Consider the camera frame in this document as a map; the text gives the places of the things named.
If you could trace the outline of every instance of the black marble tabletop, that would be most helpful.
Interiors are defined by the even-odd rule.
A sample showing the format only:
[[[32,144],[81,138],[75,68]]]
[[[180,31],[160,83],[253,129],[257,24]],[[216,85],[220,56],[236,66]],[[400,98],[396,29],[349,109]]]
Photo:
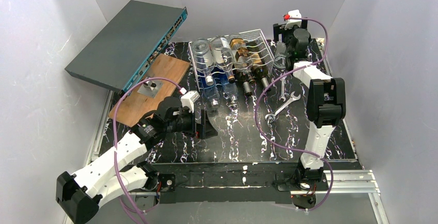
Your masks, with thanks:
[[[275,43],[268,41],[272,51],[275,51]],[[188,42],[170,43],[166,48],[166,55],[173,56],[185,61],[190,61]],[[312,41],[309,51],[312,52],[312,59],[321,58],[321,53],[315,40]],[[272,70],[271,78],[277,78],[282,71]],[[187,90],[197,90],[193,68],[190,67],[180,82],[180,85]],[[281,82],[278,81],[272,91],[264,98],[263,104],[258,110],[259,121],[262,129],[268,136],[286,147],[304,149],[309,132],[309,121],[305,114],[307,101],[307,87],[297,78],[289,75],[286,78],[286,93],[295,92],[301,94],[301,99],[293,102],[289,107],[279,114],[278,119],[272,125],[268,125],[264,116],[275,111],[283,102],[278,98],[281,92]],[[218,131],[218,136],[207,140],[199,140],[186,137],[183,134],[168,134],[155,148],[142,157],[136,159],[135,163],[147,160],[151,163],[192,163],[192,162],[296,162],[300,153],[274,148],[258,132],[254,123],[254,105],[262,92],[260,83],[252,85],[253,96],[245,97],[241,85],[239,89],[238,107],[233,109],[226,105],[222,97],[221,106],[215,113],[209,114],[210,121]],[[114,106],[118,98],[114,97]],[[197,109],[205,106],[206,99],[202,98],[196,102]],[[107,120],[105,135],[102,140],[100,155],[106,152],[113,145],[112,119]],[[118,136],[122,137],[129,130],[129,127],[118,124]],[[325,151],[328,159],[356,159],[344,123],[335,128]]]

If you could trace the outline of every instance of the silver wrench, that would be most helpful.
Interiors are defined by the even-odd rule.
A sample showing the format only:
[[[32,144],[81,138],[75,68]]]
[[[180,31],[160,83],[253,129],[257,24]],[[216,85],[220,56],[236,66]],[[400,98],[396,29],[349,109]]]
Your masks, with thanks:
[[[282,104],[280,106],[280,108],[278,108],[274,113],[267,114],[264,117],[264,119],[266,121],[268,121],[268,123],[273,123],[275,121],[275,118],[277,117],[277,115],[280,114],[280,112],[282,112],[289,104],[291,104],[292,102],[295,102],[301,98],[301,95],[295,96],[295,92],[291,93],[290,96],[291,97],[284,104]]]
[[[280,96],[280,100],[286,101],[286,96],[285,96],[285,80],[286,77],[281,78],[281,96]]]

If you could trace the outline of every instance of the brown wooden plank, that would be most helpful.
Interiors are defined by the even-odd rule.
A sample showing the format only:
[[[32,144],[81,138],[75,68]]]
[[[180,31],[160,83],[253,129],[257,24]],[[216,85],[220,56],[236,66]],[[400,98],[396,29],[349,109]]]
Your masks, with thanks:
[[[186,61],[160,54],[142,79],[146,76],[165,77],[179,83],[189,66]],[[170,96],[176,88],[172,83],[163,81],[163,86],[155,98],[150,98],[138,93],[139,87],[136,87],[121,103],[117,111],[117,121],[129,127],[135,125],[146,112],[157,109],[158,104],[165,97]],[[114,108],[109,112],[108,117],[113,119]]]

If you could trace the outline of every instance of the bottle rack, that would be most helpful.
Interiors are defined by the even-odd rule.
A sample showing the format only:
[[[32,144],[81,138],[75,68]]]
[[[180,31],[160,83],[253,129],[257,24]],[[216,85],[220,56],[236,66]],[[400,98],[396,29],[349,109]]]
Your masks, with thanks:
[[[254,50],[254,53],[255,53],[255,51],[257,51],[263,64],[266,65],[266,68],[268,69],[268,76],[271,76],[272,67],[274,66],[274,55],[272,54],[271,48],[269,47],[268,42],[266,42],[266,38],[264,37],[264,34],[261,31],[261,29],[245,31],[245,32],[241,32],[239,34],[242,36],[242,38],[245,40],[245,42],[255,41],[257,43],[257,45],[255,45],[255,47],[252,47],[252,49]],[[199,83],[199,81],[201,80],[201,78],[203,76],[198,75],[198,71],[196,70],[196,62],[194,62],[192,60],[194,58],[193,52],[192,52],[192,42],[189,42],[189,53],[190,53],[191,63],[193,66],[193,72],[194,72],[195,77],[197,79],[196,85],[198,87],[198,90],[200,90],[200,89],[202,89],[202,86]]]

